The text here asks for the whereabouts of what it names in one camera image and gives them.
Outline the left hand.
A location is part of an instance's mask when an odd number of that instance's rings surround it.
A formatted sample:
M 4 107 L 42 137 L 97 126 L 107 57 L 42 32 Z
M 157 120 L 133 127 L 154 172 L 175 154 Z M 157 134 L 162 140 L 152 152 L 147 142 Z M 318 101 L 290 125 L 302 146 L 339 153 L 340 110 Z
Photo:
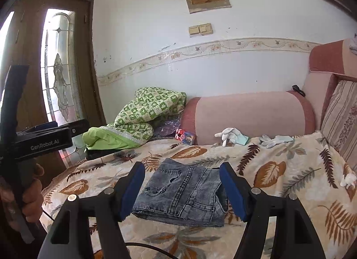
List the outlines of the left hand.
M 31 185 L 24 191 L 22 201 L 24 203 L 21 208 L 22 214 L 29 223 L 36 223 L 42 215 L 42 203 L 44 201 L 41 194 L 42 183 L 38 177 L 44 174 L 44 169 L 39 164 L 35 165 L 33 181 Z M 4 212 L 9 225 L 18 230 L 18 224 L 12 218 L 11 213 L 14 211 L 15 197 L 12 191 L 4 186 L 1 186 L 1 201 L 4 207 Z

